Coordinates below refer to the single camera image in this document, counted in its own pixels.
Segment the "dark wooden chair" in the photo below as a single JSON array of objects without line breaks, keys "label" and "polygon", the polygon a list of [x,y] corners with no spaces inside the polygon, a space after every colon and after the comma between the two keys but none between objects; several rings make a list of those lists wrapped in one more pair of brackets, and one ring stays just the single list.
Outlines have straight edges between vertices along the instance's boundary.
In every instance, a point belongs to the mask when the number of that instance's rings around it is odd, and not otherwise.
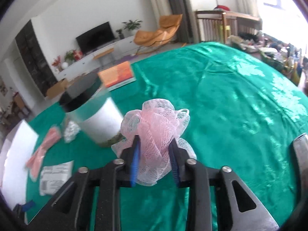
[{"label": "dark wooden chair", "polygon": [[200,42],[226,43],[231,35],[256,34],[263,27],[261,18],[238,12],[197,10],[195,18]]}]

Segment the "dining table with chairs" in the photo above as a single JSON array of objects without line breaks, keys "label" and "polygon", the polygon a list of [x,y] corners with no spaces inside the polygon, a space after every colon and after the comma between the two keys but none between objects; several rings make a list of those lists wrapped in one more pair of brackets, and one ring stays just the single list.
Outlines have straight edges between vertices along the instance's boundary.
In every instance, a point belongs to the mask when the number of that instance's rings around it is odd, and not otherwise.
[{"label": "dining table with chairs", "polygon": [[10,127],[19,121],[28,118],[32,111],[26,105],[19,92],[13,94],[13,100],[6,109],[1,109],[1,124]]}]

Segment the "brown cardboard box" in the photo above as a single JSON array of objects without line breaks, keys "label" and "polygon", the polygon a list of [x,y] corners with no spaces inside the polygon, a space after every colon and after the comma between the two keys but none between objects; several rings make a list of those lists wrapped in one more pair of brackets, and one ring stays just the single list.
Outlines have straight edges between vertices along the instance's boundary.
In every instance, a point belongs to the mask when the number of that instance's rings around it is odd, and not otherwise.
[{"label": "brown cardboard box", "polygon": [[68,87],[69,87],[68,80],[66,78],[62,79],[61,81],[59,81],[58,83],[56,83],[55,85],[53,85],[47,90],[46,97],[48,99],[53,99],[57,97],[58,95],[62,94],[63,92],[65,92],[65,90]]}]

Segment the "clear jar black lid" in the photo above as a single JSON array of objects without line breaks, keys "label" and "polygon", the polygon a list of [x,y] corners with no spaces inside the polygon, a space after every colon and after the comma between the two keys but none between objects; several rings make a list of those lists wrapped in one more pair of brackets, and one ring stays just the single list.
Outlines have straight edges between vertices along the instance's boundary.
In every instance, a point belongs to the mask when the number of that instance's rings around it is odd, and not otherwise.
[{"label": "clear jar black lid", "polygon": [[70,85],[59,99],[66,115],[96,144],[111,146],[123,139],[123,115],[96,73]]}]

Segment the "green potted plant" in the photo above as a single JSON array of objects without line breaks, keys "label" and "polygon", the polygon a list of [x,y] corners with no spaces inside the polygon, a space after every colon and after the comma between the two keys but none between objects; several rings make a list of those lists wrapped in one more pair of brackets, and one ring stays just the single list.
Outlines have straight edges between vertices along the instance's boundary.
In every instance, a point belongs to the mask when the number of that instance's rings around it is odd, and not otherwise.
[{"label": "green potted plant", "polygon": [[122,22],[124,29],[127,30],[131,35],[135,35],[137,31],[141,28],[142,20],[136,19],[135,21],[129,20]]}]

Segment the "orange book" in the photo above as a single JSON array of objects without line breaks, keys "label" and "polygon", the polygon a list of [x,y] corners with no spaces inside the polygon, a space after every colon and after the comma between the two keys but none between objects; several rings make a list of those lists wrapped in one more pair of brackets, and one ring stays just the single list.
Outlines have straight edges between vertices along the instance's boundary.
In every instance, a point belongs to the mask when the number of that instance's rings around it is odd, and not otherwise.
[{"label": "orange book", "polygon": [[98,72],[103,85],[109,90],[115,90],[136,81],[129,61],[122,62],[108,69]]}]

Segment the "green satin tablecloth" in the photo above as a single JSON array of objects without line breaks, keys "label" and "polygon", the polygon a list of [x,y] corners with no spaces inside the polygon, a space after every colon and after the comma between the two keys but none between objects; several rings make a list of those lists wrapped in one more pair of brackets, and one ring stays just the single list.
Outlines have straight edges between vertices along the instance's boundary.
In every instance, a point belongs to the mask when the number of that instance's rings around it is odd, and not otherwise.
[{"label": "green satin tablecloth", "polygon": [[[131,65],[136,81],[111,92],[123,116],[151,99],[188,109],[181,137],[205,166],[226,165],[247,184],[282,226],[300,196],[291,147],[307,133],[307,96],[262,61],[219,43],[173,49]],[[73,161],[96,169],[116,159],[80,131],[47,152],[43,166]],[[122,230],[185,230],[189,189],[178,189],[169,172],[153,186],[121,188]]]}]

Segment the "grey curtain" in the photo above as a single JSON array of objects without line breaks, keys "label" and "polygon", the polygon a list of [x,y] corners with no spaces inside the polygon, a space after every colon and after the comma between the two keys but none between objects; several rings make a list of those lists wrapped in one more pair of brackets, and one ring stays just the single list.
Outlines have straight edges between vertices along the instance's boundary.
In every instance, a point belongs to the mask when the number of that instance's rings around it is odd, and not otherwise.
[{"label": "grey curtain", "polygon": [[198,43],[198,30],[190,0],[169,0],[173,14],[182,14],[177,39],[183,43]]}]

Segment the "white tv cabinet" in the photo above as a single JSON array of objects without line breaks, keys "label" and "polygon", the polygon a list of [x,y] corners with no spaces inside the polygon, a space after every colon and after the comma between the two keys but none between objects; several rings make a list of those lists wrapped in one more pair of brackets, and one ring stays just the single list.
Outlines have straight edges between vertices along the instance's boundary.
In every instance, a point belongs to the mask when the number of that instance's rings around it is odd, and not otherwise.
[{"label": "white tv cabinet", "polygon": [[[117,40],[109,45],[104,46],[103,48],[98,49],[97,51],[94,51],[93,53],[86,55],[79,61],[74,62],[68,66],[68,68],[65,68],[60,73],[56,74],[56,79],[60,81],[66,78],[68,81],[70,81],[81,74],[87,74],[97,68],[101,68],[99,62],[97,60],[93,60],[93,57],[94,55],[100,54],[101,52],[110,48],[114,48],[113,55],[116,64],[124,57],[134,54],[137,51],[138,46],[134,43],[134,36],[130,36],[122,40]],[[103,61],[106,67],[111,64],[108,56],[105,57]]]}]

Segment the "orange lounge chair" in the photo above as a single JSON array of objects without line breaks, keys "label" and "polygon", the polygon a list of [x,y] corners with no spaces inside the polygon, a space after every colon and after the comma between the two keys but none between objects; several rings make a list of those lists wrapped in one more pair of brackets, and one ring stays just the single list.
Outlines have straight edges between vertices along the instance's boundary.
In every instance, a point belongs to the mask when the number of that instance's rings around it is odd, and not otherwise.
[{"label": "orange lounge chair", "polygon": [[164,15],[159,18],[159,28],[156,31],[138,30],[134,43],[144,48],[156,48],[169,43],[176,35],[181,22],[182,14]]}]

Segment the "black flat television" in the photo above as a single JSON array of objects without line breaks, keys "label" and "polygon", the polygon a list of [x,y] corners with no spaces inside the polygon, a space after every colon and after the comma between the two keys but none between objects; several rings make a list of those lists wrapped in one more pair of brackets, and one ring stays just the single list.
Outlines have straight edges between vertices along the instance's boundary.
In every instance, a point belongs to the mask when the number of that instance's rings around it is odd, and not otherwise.
[{"label": "black flat television", "polygon": [[114,40],[115,36],[109,22],[96,26],[76,38],[83,54],[88,54]]}]

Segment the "small potted plant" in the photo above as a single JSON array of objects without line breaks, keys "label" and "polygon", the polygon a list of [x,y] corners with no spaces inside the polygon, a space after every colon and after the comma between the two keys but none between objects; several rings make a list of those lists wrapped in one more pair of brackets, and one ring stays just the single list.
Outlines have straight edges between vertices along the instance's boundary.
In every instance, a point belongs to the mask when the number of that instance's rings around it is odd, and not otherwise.
[{"label": "small potted plant", "polygon": [[121,40],[125,38],[125,37],[124,37],[124,34],[123,34],[123,29],[122,29],[122,28],[116,30],[116,33],[118,34],[118,36],[119,36],[119,38],[120,38]]}]

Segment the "bag of white balls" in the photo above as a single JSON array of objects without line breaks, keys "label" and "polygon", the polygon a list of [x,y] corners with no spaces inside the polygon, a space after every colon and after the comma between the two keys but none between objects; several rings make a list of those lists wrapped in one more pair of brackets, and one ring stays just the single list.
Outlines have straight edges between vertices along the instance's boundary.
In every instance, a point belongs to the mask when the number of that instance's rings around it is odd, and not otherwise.
[{"label": "bag of white balls", "polygon": [[70,118],[64,118],[62,122],[62,136],[65,143],[70,143],[75,140],[80,132],[80,127]]}]

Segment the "red flowers in vase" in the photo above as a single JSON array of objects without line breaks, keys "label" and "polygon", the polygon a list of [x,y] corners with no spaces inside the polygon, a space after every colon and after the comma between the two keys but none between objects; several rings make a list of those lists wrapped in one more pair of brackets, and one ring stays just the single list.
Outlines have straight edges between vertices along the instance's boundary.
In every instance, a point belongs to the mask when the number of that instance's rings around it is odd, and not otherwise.
[{"label": "red flowers in vase", "polygon": [[52,62],[52,66],[56,69],[58,73],[60,73],[63,69],[61,66],[61,56],[59,55],[57,58],[55,58]]}]

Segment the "white cardboard box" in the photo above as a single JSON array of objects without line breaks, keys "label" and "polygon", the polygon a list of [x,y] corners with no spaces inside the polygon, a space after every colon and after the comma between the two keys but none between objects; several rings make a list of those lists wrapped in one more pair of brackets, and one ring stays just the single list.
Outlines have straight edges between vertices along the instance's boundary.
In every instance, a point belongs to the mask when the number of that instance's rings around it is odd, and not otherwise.
[{"label": "white cardboard box", "polygon": [[26,203],[30,159],[39,135],[22,120],[7,135],[1,148],[1,193],[10,209]]}]

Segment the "black glass cabinet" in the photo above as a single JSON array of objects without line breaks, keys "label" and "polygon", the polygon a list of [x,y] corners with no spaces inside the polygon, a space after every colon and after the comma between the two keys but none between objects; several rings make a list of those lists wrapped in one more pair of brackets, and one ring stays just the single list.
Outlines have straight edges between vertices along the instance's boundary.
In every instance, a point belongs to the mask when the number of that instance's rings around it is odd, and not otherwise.
[{"label": "black glass cabinet", "polygon": [[15,37],[19,53],[34,83],[43,96],[57,83],[40,48],[31,21],[28,21]]}]

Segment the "wooden bench stool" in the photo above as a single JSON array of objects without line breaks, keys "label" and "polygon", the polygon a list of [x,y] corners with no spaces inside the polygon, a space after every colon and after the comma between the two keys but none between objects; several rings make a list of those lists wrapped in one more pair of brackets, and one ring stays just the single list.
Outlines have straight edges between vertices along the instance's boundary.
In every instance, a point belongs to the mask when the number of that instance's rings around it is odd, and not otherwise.
[{"label": "wooden bench stool", "polygon": [[110,59],[110,63],[113,65],[115,64],[115,58],[114,58],[113,52],[114,52],[114,48],[107,49],[101,52],[100,54],[94,55],[93,60],[97,60],[100,64],[100,67],[104,69],[106,65],[104,64],[103,59],[107,56]]}]

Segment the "pink cloth in bag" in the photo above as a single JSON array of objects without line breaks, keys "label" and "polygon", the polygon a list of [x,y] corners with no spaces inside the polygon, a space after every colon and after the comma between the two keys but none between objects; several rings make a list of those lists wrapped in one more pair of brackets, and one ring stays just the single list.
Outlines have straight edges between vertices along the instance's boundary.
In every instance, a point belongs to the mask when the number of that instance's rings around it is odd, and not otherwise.
[{"label": "pink cloth in bag", "polygon": [[29,176],[33,182],[37,181],[47,151],[59,142],[61,137],[60,129],[56,126],[51,127],[40,146],[26,162],[26,168],[29,169]]}]

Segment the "white labelled package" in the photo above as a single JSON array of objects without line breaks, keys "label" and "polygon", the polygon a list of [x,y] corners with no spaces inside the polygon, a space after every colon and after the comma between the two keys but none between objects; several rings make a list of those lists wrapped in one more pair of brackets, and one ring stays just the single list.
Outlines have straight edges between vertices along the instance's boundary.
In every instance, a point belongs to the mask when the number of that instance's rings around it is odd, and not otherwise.
[{"label": "white labelled package", "polygon": [[40,174],[39,193],[41,196],[54,195],[72,176],[74,162],[45,166]]}]

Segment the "leafy plant with red box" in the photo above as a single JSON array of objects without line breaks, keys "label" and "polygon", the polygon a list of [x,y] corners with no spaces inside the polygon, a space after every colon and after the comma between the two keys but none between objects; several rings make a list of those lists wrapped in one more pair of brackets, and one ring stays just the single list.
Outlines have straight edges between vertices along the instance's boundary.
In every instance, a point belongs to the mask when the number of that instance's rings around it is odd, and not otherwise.
[{"label": "leafy plant with red box", "polygon": [[68,63],[74,63],[74,62],[82,59],[82,57],[83,57],[82,51],[72,49],[72,50],[66,52],[66,54],[64,56],[64,60],[65,60],[65,62],[68,62]]}]

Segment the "pink mesh bath pouf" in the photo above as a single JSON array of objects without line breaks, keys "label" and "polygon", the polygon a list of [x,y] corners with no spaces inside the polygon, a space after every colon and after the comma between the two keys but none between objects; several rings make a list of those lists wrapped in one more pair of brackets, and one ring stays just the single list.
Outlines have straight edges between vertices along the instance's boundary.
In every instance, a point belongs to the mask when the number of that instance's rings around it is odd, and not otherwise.
[{"label": "pink mesh bath pouf", "polygon": [[141,139],[141,158],[137,183],[153,186],[171,171],[168,146],[173,139],[188,152],[190,158],[197,158],[191,145],[181,138],[189,121],[188,109],[176,110],[166,99],[148,100],[142,104],[141,110],[131,110],[125,114],[121,123],[124,139],[111,148],[120,157],[138,135]]}]

